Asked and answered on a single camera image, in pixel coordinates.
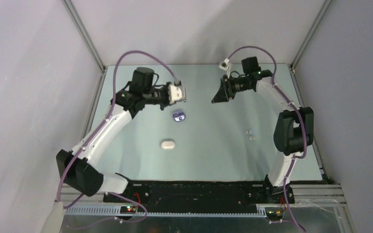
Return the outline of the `purple earbud charging case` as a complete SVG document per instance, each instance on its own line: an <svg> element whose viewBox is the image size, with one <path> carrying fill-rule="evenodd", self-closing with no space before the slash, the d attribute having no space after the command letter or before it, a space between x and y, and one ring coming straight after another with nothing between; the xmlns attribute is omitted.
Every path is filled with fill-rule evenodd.
<svg viewBox="0 0 373 233"><path fill-rule="evenodd" d="M172 113L172 118L175 122L183 122L186 119L186 114L183 110L177 110Z"/></svg>

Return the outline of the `white earbud charging case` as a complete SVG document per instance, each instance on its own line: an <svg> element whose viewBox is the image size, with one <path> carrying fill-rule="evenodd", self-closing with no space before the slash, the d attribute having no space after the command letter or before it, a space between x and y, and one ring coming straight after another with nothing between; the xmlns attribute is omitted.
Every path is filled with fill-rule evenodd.
<svg viewBox="0 0 373 233"><path fill-rule="evenodd" d="M161 148L164 150L172 150L175 148L176 143L173 140L164 140L161 142Z"/></svg>

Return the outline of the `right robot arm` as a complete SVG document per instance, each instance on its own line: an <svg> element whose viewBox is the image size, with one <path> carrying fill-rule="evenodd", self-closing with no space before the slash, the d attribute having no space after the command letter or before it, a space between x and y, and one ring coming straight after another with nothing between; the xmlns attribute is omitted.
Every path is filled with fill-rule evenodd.
<svg viewBox="0 0 373 233"><path fill-rule="evenodd" d="M263 197L275 203L289 191L290 176L297 160L304 159L306 149L314 140L314 112L290 100L274 79L274 72L262 70L256 57L241 61L243 74L232 77L228 58L219 68L226 73L212 103L229 102L237 93L254 91L259 94L277 115L273 142L278 151L274 164L266 175Z"/></svg>

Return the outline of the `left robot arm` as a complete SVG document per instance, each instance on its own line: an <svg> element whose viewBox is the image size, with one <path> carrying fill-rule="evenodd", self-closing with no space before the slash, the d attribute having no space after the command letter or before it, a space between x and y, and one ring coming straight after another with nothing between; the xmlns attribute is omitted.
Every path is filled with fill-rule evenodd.
<svg viewBox="0 0 373 233"><path fill-rule="evenodd" d="M121 175L102 174L98 162L116 135L143 110L146 105L159 105L161 110L185 100L185 88L180 83L154 85L154 70L138 67L132 80L117 91L109 110L99 125L92 129L71 150L60 150L56 162L61 184L67 184L91 197L99 192L115 193L122 202L129 202L134 189Z"/></svg>

